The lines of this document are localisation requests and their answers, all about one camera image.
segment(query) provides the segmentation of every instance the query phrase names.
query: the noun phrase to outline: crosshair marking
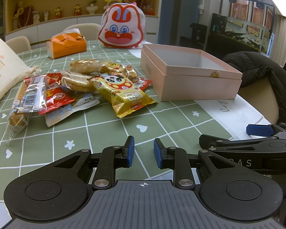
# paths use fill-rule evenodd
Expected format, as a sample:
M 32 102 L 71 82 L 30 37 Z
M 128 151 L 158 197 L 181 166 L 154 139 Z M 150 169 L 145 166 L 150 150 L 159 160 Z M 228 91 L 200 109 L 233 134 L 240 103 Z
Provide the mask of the crosshair marking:
M 142 186 L 142 187 L 146 187 L 147 185 L 150 185 L 150 184 L 147 184 L 147 183 L 141 183 L 141 184 L 138 184 L 138 185 L 140 185 L 140 186 Z

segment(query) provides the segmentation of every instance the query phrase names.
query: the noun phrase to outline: red snack wrapper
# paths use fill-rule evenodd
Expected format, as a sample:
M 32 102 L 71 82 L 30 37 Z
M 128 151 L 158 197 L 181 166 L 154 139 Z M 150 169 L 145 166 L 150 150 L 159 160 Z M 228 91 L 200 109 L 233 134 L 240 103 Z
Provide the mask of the red snack wrapper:
M 148 85 L 152 83 L 152 81 L 144 79 L 144 78 L 138 77 L 138 79 L 139 80 L 136 82 L 135 85 L 142 91 L 145 90 L 148 87 Z
M 57 82 L 55 82 L 54 79 L 50 79 L 48 89 L 47 89 L 47 100 L 46 100 L 47 110 L 39 111 L 38 113 L 40 115 L 43 115 L 47 112 L 50 112 L 50 111 L 57 109 L 61 106 L 70 104 L 74 101 L 76 101 L 76 100 L 72 99 L 72 97 L 69 96 L 59 86 L 59 84 Z
M 61 83 L 62 77 L 63 77 L 60 72 L 57 72 L 57 73 L 56 73 L 56 72 L 55 72 L 55 73 L 48 73 L 48 74 L 43 74 L 43 75 L 39 75 L 39 76 L 47 76 L 47 77 L 53 79 L 57 84 L 60 84 L 60 83 Z M 27 84 L 29 84 L 31 78 L 28 77 L 28 78 L 25 78 L 24 80 L 26 81 Z

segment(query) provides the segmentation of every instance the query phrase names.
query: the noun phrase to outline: open box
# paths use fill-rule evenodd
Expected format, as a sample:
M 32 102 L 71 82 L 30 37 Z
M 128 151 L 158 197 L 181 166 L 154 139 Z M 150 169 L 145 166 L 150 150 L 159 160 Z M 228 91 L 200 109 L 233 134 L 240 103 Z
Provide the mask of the open box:
M 198 49 L 144 44 L 141 67 L 160 101 L 235 99 L 243 74 Z

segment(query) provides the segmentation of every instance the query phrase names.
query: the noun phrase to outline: white cabinet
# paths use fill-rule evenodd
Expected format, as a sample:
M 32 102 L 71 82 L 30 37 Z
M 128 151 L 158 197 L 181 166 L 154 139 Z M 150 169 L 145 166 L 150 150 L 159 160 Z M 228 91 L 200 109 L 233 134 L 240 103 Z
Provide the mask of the white cabinet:
M 54 35 L 61 33 L 66 27 L 74 24 L 77 24 L 77 18 L 59 20 L 37 25 L 38 41 L 51 39 Z
M 158 18 L 146 17 L 146 32 L 157 33 L 158 32 Z
M 101 20 L 102 16 L 87 16 L 87 17 L 78 17 L 77 18 L 77 23 L 82 24 L 82 23 L 96 23 L 101 25 Z
M 30 43 L 38 42 L 37 26 L 28 27 L 5 36 L 5 40 L 9 40 L 18 36 L 26 36 Z

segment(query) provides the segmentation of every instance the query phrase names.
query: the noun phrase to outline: dining table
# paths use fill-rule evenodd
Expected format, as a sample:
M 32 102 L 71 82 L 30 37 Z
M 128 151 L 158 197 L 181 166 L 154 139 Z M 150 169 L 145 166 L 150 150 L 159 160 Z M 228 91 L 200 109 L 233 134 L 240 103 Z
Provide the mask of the dining table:
M 140 49 L 102 48 L 96 40 L 87 41 L 86 52 L 58 59 L 49 58 L 46 48 L 18 54 L 27 66 L 39 65 L 40 74 L 69 70 L 70 63 L 76 60 L 110 59 L 132 65 L 139 77 L 146 78 L 140 56 Z M 115 115 L 111 103 L 100 96 L 98 105 L 78 111 L 52 127 L 46 125 L 44 115 L 33 114 L 28 126 L 7 145 L 6 123 L 19 86 L 20 83 L 0 100 L 0 228 L 11 219 L 3 193 L 12 180 L 81 149 L 100 153 L 109 146 L 122 146 L 128 136 L 134 136 L 133 165 L 117 169 L 116 179 L 171 180 L 172 170 L 157 167 L 153 152 L 155 138 L 160 138 L 166 147 L 176 146 L 197 154 L 202 134 L 230 140 L 250 139 L 246 134 L 248 124 L 269 124 L 239 95 L 233 100 L 162 102 L 150 85 L 144 92 L 156 103 L 122 119 Z

